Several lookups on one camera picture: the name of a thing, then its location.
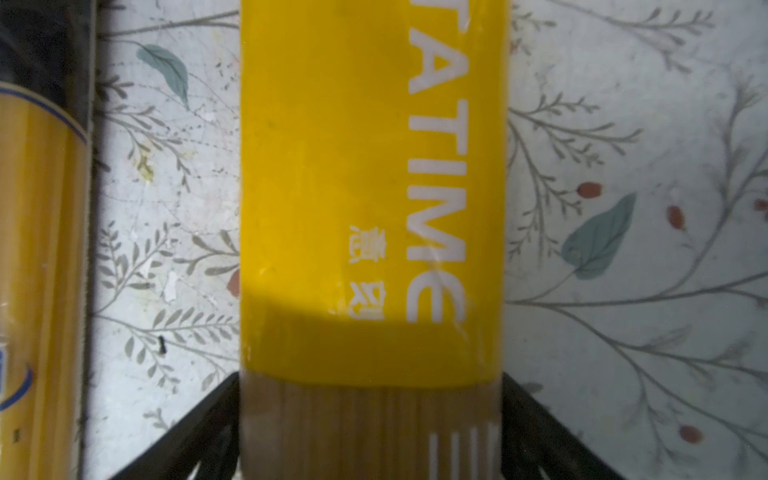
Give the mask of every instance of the white stripe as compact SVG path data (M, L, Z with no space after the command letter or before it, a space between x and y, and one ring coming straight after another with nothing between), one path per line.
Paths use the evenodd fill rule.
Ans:
M451 480L458 480L458 476L461 474L458 470L458 455L458 432L453 432L451 434Z
M469 429L469 479L478 480L478 428Z
M461 176L467 174L467 162L411 158L408 160L408 173Z
M488 480L494 480L498 473L496 472L496 455L498 450L498 425L488 422Z
M437 434L429 434L429 480L437 480Z

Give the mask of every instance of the white letter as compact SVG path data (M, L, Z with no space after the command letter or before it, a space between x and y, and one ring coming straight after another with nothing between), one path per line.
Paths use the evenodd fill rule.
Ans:
M450 48L415 28L411 28L409 40L411 45L422 50L422 73L408 80L408 93L411 95L459 78L469 71L469 60L460 51ZM437 71L435 55L448 62L445 67Z
M467 31L469 26L469 0L411 0L417 7L450 8L458 12L458 29Z
M469 137L469 102L464 98L456 103L456 118L443 117L408 117L408 128L413 131L434 131L440 134L456 136L456 153L467 154Z
M406 301L406 320L419 321L419 297L425 289L432 289L432 321L442 322L442 290L445 288L453 300L453 314L456 322L466 318L464 286L454 275L442 270L429 270L420 273L408 285Z
M430 220L464 210L467 190L456 187L408 187L410 200L441 200L442 203L408 215L408 231L443 247L408 247L411 261L463 262L466 260L464 240L426 225Z
M425 160L422 158L411 158L408 160L409 174L430 174L430 175L456 175L464 176L467 174L467 162L453 160Z

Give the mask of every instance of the floral pattern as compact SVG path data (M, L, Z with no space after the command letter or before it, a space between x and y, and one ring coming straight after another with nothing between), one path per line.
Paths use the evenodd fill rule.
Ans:
M237 369L238 4L100 3L85 478ZM768 476L768 5L517 0L505 369L631 479Z

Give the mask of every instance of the plastic packaging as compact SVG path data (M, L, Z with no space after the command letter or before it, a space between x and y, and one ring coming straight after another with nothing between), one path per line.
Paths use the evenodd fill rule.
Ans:
M94 4L0 3L0 478L77 474Z
M507 3L242 20L246 478L497 478Z

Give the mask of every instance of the chinese character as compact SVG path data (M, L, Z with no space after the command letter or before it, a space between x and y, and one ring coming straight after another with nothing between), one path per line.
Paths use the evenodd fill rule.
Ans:
M378 227L371 230L360 230L358 227L350 227L352 235L349 235L349 259L350 263L358 263L360 260L373 260L378 262L379 258L386 258L386 239L384 230L379 232Z
M349 302L349 316L355 320L384 320L384 282L351 282L349 286L355 294Z

